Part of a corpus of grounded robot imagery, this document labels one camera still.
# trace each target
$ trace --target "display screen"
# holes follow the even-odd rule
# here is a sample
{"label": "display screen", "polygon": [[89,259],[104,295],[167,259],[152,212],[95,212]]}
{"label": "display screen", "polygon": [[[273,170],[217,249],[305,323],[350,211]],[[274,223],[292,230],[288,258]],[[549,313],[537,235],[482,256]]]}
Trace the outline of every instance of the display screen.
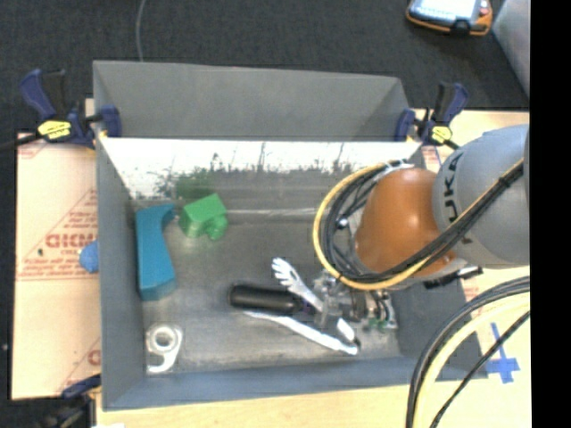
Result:
{"label": "display screen", "polygon": [[427,10],[447,12],[457,18],[469,19],[475,4],[476,0],[422,0],[421,6]]}

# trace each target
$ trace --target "yellow cable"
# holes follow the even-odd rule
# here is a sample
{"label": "yellow cable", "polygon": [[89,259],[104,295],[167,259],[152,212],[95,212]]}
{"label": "yellow cable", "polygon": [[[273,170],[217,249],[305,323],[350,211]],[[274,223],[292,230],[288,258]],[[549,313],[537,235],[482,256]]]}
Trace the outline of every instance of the yellow cable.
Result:
{"label": "yellow cable", "polygon": [[[511,171],[512,169],[514,169],[517,165],[519,165],[522,162],[523,162],[523,159],[519,160],[516,164],[513,165],[513,167],[511,169],[508,170],[508,172]],[[364,290],[364,291],[381,290],[381,289],[390,287],[392,285],[396,285],[399,282],[406,279],[407,277],[411,277],[412,275],[414,275],[432,257],[432,255],[425,257],[424,259],[418,261],[414,265],[411,265],[410,267],[408,267],[404,271],[401,271],[401,273],[398,273],[395,276],[393,276],[390,279],[387,279],[385,281],[374,282],[374,283],[364,283],[364,282],[354,281],[354,280],[349,279],[348,277],[344,276],[343,274],[341,274],[339,271],[337,271],[333,267],[333,265],[331,265],[331,263],[329,263],[325,254],[323,253],[323,250],[321,249],[321,244],[319,242],[319,227],[321,224],[321,219],[323,218],[323,215],[325,213],[325,210],[329,206],[329,203],[333,200],[333,198],[336,195],[338,195],[348,184],[350,184],[355,179],[366,175],[370,171],[374,171],[376,169],[383,169],[386,167],[387,167],[387,163],[378,163],[377,165],[371,165],[370,167],[365,167],[363,169],[359,169],[359,170],[355,171],[354,173],[351,173],[348,177],[343,178],[337,185],[335,185],[327,193],[327,195],[325,196],[325,198],[323,199],[323,201],[319,205],[318,211],[315,215],[315,219],[313,220],[312,241],[313,241],[313,248],[315,250],[315,253],[318,256],[319,262],[321,263],[323,268],[325,268],[331,274],[331,276],[335,277],[336,279],[338,279],[342,283],[344,283],[344,284],[346,284],[346,285],[348,285],[354,289],[357,289],[357,290]],[[454,226],[454,224],[457,223],[460,219],[464,218],[467,214],[469,214],[470,211],[475,207],[475,205],[482,199],[482,197],[484,197],[488,192],[490,192],[499,182],[500,182],[500,180],[493,183],[488,190],[486,190],[474,202],[472,202],[472,204],[470,204],[470,206],[468,208],[466,208],[458,216],[456,221],[453,224],[449,225],[449,227],[446,229],[446,231],[450,227]]]}
{"label": "yellow cable", "polygon": [[425,379],[418,389],[417,407],[415,410],[415,419],[413,422],[413,428],[420,428],[421,426],[429,426],[429,424],[423,425],[423,412],[424,407],[422,401],[425,399],[426,395],[430,392],[430,389],[436,382],[438,375],[440,374],[444,364],[450,357],[450,355],[459,347],[459,345],[468,338],[468,336],[476,331],[476,329],[484,322],[489,322],[490,318],[498,316],[499,314],[521,309],[522,307],[529,308],[530,298],[529,293],[521,293],[519,295],[514,295],[509,297],[507,300],[496,301],[495,306],[486,310],[484,313],[480,314],[478,317],[470,320],[467,324],[462,326],[442,347],[430,364],[426,371]]}

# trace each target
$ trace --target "bin floor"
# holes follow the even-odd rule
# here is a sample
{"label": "bin floor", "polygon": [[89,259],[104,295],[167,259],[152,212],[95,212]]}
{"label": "bin floor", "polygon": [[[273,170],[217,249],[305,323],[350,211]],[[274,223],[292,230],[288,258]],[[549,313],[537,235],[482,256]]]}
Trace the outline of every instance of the bin floor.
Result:
{"label": "bin floor", "polygon": [[344,362],[400,356],[395,331],[366,331],[352,323],[362,347],[357,357],[329,350],[274,322],[248,317],[228,304],[235,282],[279,287],[274,257],[287,259],[312,287],[321,269],[311,243],[311,215],[296,220],[255,220],[228,214],[229,227],[218,241],[186,237],[176,220],[164,237],[177,274],[171,295],[144,304],[145,328],[156,322],[179,325],[184,341],[174,372],[214,371],[257,366]]}

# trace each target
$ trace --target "cable bundle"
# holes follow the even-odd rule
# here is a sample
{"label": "cable bundle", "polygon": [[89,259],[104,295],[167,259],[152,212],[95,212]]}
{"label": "cable bundle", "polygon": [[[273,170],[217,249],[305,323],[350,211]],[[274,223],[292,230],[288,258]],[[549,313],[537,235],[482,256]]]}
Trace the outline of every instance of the cable bundle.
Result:
{"label": "cable bundle", "polygon": [[[313,247],[323,267],[344,284],[358,290],[380,290],[396,285],[422,268],[432,264],[449,251],[468,230],[482,217],[492,203],[524,174],[521,159],[508,169],[479,198],[436,239],[423,249],[383,273],[371,273],[359,269],[359,262],[351,255],[340,252],[333,243],[334,235],[348,217],[362,207],[370,191],[380,177],[393,169],[403,169],[402,160],[391,161],[356,171],[339,182],[324,198],[313,222]],[[348,207],[343,206],[354,194]]]}
{"label": "cable bundle", "polygon": [[[495,317],[502,312],[526,308],[526,312],[475,363],[457,390],[452,393],[438,411],[430,424],[430,428],[435,428],[438,425],[446,409],[462,389],[466,387],[468,381],[476,374],[477,370],[530,317],[530,298],[528,295],[530,291],[529,276],[499,284],[475,297],[443,324],[421,353],[413,372],[407,402],[406,428],[418,428],[420,426],[423,420],[422,403],[424,395],[428,392],[429,386],[435,382],[446,360],[459,345],[470,334],[474,333],[478,326],[484,322],[489,322],[491,317]],[[483,314],[472,318],[472,314],[485,307],[490,308]]]}

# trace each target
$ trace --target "blue block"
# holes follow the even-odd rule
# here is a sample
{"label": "blue block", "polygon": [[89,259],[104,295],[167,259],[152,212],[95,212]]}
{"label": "blue block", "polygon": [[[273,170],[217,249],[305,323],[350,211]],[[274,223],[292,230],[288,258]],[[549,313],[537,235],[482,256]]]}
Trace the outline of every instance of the blue block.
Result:
{"label": "blue block", "polygon": [[84,247],[79,253],[79,264],[88,272],[99,271],[99,244],[97,240]]}
{"label": "blue block", "polygon": [[143,301],[160,300],[177,288],[175,270],[162,234],[174,217],[174,204],[170,203],[135,213],[137,283]]}

